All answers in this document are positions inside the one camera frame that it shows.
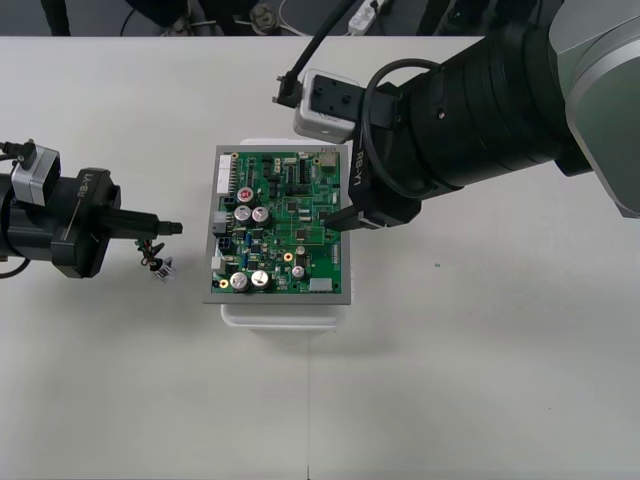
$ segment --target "white tabletop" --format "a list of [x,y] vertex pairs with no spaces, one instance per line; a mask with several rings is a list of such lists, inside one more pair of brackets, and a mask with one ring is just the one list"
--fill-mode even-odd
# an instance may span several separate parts
[[[472,41],[332,38],[313,65],[365,82]],[[215,146],[294,137],[271,96],[304,45],[0,39],[0,138],[109,168],[123,208],[185,227],[170,284],[126,241],[93,280],[0,282],[0,477],[637,478],[640,222],[594,175],[548,164],[356,232],[336,333],[201,304]]]

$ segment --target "electronic component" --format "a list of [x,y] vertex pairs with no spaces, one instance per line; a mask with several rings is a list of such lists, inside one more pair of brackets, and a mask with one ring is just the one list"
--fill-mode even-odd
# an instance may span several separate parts
[[264,290],[269,286],[271,277],[264,270],[258,270],[251,275],[251,284],[258,290]]
[[284,194],[286,196],[309,195],[308,185],[285,185]]
[[251,213],[251,218],[256,222],[258,227],[266,226],[271,220],[271,215],[269,214],[269,209],[266,207],[256,207],[253,209]]
[[231,275],[231,288],[234,292],[246,292],[249,289],[249,278],[243,272]]
[[330,278],[312,278],[309,280],[309,291],[314,293],[333,292],[333,280]]
[[211,270],[219,275],[227,273],[227,263],[222,257],[211,257]]
[[238,190],[238,201],[241,205],[253,205],[253,200],[255,199],[255,194],[253,193],[253,189],[251,187],[242,187]]
[[238,205],[236,197],[223,197],[222,206],[227,210],[233,210]]
[[249,225],[251,223],[251,209],[246,205],[240,205],[234,210],[233,218],[240,225]]
[[300,183],[309,183],[309,170],[307,168],[307,161],[300,159]]
[[336,168],[338,164],[338,154],[334,152],[325,152],[318,157],[318,165],[322,168]]
[[218,237],[217,246],[222,253],[230,253],[233,250],[233,243],[230,237]]
[[227,275],[233,275],[238,271],[239,268],[240,268],[240,265],[238,265],[237,263],[227,263],[225,273]]
[[211,233],[216,236],[227,234],[228,214],[223,211],[213,212],[213,219],[211,223]]
[[304,278],[305,271],[304,267],[300,265],[296,265],[291,269],[291,276],[296,280],[302,280]]

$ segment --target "capacitor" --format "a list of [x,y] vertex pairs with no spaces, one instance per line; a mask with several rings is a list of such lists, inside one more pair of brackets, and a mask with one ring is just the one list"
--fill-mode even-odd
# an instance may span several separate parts
[[251,206],[253,205],[255,195],[253,194],[253,189],[251,187],[242,187],[240,190],[238,190],[237,197],[240,205]]
[[240,205],[234,210],[233,218],[240,225],[249,225],[251,223],[251,209],[246,205]]
[[249,288],[249,279],[243,272],[236,272],[231,275],[230,283],[234,292],[246,292]]
[[251,218],[256,222],[258,227],[264,227],[271,220],[271,215],[269,214],[269,209],[266,207],[256,207],[253,209],[251,213]]
[[271,278],[269,277],[269,274],[264,270],[257,270],[253,272],[253,275],[251,275],[251,283],[258,290],[264,290],[267,288],[270,281]]
[[304,278],[304,274],[305,274],[304,267],[297,266],[291,269],[291,275],[296,280],[302,280]]

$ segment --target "cable connector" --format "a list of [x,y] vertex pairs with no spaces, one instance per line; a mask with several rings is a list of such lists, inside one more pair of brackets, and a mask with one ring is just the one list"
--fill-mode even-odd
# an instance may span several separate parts
[[367,33],[385,3],[386,0],[364,0],[356,14],[349,20],[349,33],[356,37]]

